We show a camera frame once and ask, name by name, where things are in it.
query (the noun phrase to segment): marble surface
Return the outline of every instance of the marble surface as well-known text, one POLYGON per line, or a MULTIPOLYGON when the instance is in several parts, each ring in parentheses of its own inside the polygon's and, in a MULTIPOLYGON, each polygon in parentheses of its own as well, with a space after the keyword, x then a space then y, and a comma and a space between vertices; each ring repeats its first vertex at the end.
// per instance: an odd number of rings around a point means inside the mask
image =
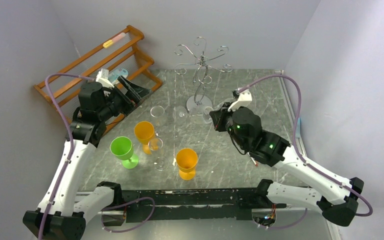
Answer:
MULTIPOLYGON (((164 81, 164 85, 101 139, 82 176, 79 191, 93 191, 101 181, 120 183, 123 190, 245 188, 256 187, 261 179, 306 186, 280 170, 262 164, 256 167, 249 156, 237 152, 227 133, 214 131, 212 124, 196 124, 190 120, 180 123, 173 118, 173 108, 185 106, 186 100, 195 93, 193 70, 185 75, 177 75, 173 70, 156 70, 153 73, 164 81), (138 122, 153 122, 150 109, 156 105, 165 108, 167 117, 163 126, 155 127, 164 142, 164 158, 169 164, 164 171, 154 168, 153 156, 142 151, 142 145, 134 135, 138 122), (132 140, 134 152, 139 157, 137 167, 124 168, 110 152, 111 141, 119 136, 132 140), (183 148, 195 150, 199 157, 196 176, 189 181, 182 180, 179 169, 176 164, 173 165, 174 157, 183 148)), ((265 69, 236 69, 229 73, 211 70, 213 81, 207 85, 205 95, 217 105, 231 98, 233 90, 273 73, 273 70, 265 69)), ((261 117, 263 129, 290 141, 292 126, 280 80, 263 81, 250 91, 253 101, 248 107, 261 117)))

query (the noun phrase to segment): orange wooden rack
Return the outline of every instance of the orange wooden rack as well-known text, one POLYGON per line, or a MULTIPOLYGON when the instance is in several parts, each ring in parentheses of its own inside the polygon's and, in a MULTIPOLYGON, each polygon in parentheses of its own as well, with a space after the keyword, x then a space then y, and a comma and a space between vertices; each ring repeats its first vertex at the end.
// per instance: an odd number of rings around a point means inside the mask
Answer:
MULTIPOLYGON (((92 67, 88 68, 86 71, 84 71, 81 74, 81 76, 89 76, 93 73, 96 73, 97 70, 102 68, 105 64, 109 63, 111 60, 113 60, 114 58, 116 58, 117 56, 119 56, 120 54, 125 52, 126 50, 131 49, 131 51, 129 51, 126 55, 124 55, 123 57, 121 57, 120 59, 115 61, 110 66, 106 67, 106 69, 108 69, 109 71, 112 71, 117 66, 119 66, 121 63, 126 61, 128 58, 134 56, 138 69, 135 72, 132 72, 132 73, 129 72, 127 80, 132 81, 134 78, 136 78, 140 74, 143 74, 146 77, 148 77, 150 80, 155 82, 155 85, 151 88, 152 92, 155 92, 158 88, 160 88, 163 85, 163 82, 157 76, 152 74, 148 69, 152 64, 154 64, 154 60, 150 56, 148 56, 146 53, 144 53, 142 50, 140 50, 140 48, 138 47, 138 42, 145 38, 144 34, 140 30, 134 28, 133 26, 128 25, 124 30, 122 30, 121 32, 110 37, 108 40, 111 40, 112 38, 114 38, 115 36, 117 36, 121 33, 129 34, 130 40, 126 44, 124 44, 123 46, 121 46, 120 48, 118 48, 117 50, 115 50, 114 52, 112 52, 111 54, 109 54, 108 56, 106 56, 105 58, 103 58, 102 60, 97 62, 96 64, 94 64, 92 67)), ((67 73, 68 71, 72 70, 74 67, 78 66, 83 61, 85 61, 86 59, 90 58, 91 56, 93 56, 94 54, 96 54, 97 52, 102 50, 104 48, 103 47, 104 43, 98 45, 97 47, 95 47, 94 49, 92 49, 91 51, 86 53, 85 55, 83 55, 80 58, 78 58, 77 60, 73 61, 72 63, 70 63, 69 65, 67 65, 66 67, 64 67, 60 71, 58 71, 58 73, 67 73)), ((55 81, 58 78, 59 78, 59 76, 51 77, 49 79, 49 83, 52 83, 53 81, 55 81)), ((64 93, 68 92, 69 90, 71 90, 74 87, 77 88, 77 90, 73 91, 72 93, 70 93, 69 95, 67 95, 66 97, 64 97, 63 99, 61 99, 58 102, 58 105, 60 107, 67 104, 73 98, 77 97, 77 95, 80 92, 80 88, 79 88, 78 84, 80 84, 82 82, 83 81, 81 78, 74 78, 73 80, 71 80, 66 85, 64 85, 61 88, 54 91, 53 96, 58 101, 58 98, 61 97, 64 93)), ((45 100, 52 107, 55 108, 55 106, 53 105, 53 103, 51 101, 51 98, 43 90, 43 88, 45 87, 45 81, 42 81, 41 83, 34 85, 33 87, 45 98, 45 100)), ((119 89, 121 89, 123 87, 123 85, 117 84, 117 87, 119 89)), ((110 124, 107 125, 106 131, 104 134, 106 134, 109 130, 111 130, 113 127, 115 127, 124 118, 125 118, 124 114, 120 114, 118 117, 116 117, 110 124)))

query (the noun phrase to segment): metal glass holder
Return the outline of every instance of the metal glass holder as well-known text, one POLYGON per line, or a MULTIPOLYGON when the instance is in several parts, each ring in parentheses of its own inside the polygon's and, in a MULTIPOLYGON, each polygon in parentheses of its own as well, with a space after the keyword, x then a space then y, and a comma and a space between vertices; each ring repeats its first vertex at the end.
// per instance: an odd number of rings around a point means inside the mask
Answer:
POLYGON ((232 71, 232 66, 229 64, 224 64, 223 69, 217 69, 208 64, 209 61, 217 59, 229 52, 229 48, 227 46, 220 46, 217 48, 217 52, 220 52, 221 54, 213 57, 208 58, 205 56, 205 51, 207 49, 207 40, 203 38, 202 36, 197 37, 193 44, 195 46, 199 46, 203 42, 204 49, 200 56, 196 56, 190 49, 184 44, 179 44, 174 49, 174 53, 177 56, 183 55, 182 48, 185 48, 192 56, 195 58, 195 63, 179 63, 174 67, 174 71, 178 75, 184 75, 186 74, 187 70, 184 68, 184 66, 198 66, 195 70, 195 73, 193 74, 192 83, 195 87, 197 87, 195 94, 191 97, 189 97, 186 101, 186 108, 188 111, 191 111, 193 108, 196 108, 198 106, 204 106, 204 107, 213 107, 213 103, 211 102, 210 98, 205 96, 207 92, 207 84, 210 84, 213 79, 211 76, 208 75, 208 70, 214 69, 217 71, 220 71, 222 73, 229 73, 232 71))

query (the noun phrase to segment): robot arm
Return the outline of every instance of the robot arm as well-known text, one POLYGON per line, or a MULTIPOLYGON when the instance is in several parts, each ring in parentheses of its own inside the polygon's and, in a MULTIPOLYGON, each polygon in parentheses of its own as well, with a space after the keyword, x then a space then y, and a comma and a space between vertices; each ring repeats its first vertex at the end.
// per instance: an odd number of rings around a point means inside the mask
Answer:
MULTIPOLYGON (((51 206, 43 236, 48 240, 74 240, 82 237, 86 224, 103 208, 125 202, 120 184, 101 182, 92 194, 75 204, 81 177, 107 129, 106 121, 119 114, 128 115, 141 101, 142 96, 136 92, 139 86, 123 77, 119 77, 118 81, 126 88, 126 93, 108 81, 108 70, 102 69, 95 81, 87 82, 80 88, 80 107, 74 111, 70 124, 74 144, 71 146, 67 136, 59 166, 45 196, 35 211, 26 211, 23 217, 23 223, 34 235, 39 235, 48 204, 51 206), (73 154, 68 159, 70 150, 73 154), (62 170, 64 173, 58 182, 62 170), (53 201, 49 202, 55 186, 59 187, 53 201)), ((147 94, 146 89, 142 89, 141 93, 147 94)))
POLYGON ((256 190, 260 200, 269 206, 283 203, 306 207, 322 213, 337 225, 348 226, 356 215, 358 198, 344 186, 361 193, 364 182, 356 177, 348 179, 339 176, 305 156, 306 162, 302 162, 286 139, 262 129, 260 117, 246 107, 252 100, 248 90, 241 93, 234 91, 233 96, 237 101, 224 102, 219 109, 209 113, 215 130, 227 132, 238 151, 243 150, 239 153, 249 153, 259 163, 286 171, 312 187, 287 186, 263 179, 256 190), (325 178, 307 164, 342 185, 325 178))

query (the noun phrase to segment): wine glass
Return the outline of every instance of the wine glass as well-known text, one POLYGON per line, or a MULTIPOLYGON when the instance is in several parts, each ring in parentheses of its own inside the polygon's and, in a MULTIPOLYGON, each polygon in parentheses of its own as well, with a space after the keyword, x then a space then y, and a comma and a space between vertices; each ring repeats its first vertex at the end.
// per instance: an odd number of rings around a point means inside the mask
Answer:
POLYGON ((162 106, 153 106, 151 108, 152 123, 156 127, 161 127, 166 123, 167 116, 164 107, 162 106))
POLYGON ((197 105, 196 107, 190 110, 190 118, 192 122, 196 124, 210 124, 212 119, 210 117, 210 112, 213 110, 210 106, 197 105))
POLYGON ((173 110, 173 118, 176 124, 182 124, 188 120, 188 111, 184 106, 175 106, 173 110))
POLYGON ((161 138, 153 138, 148 142, 149 149, 151 150, 151 156, 154 157, 154 167, 158 171, 163 171, 167 169, 169 166, 169 162, 167 161, 163 148, 164 143, 161 138))

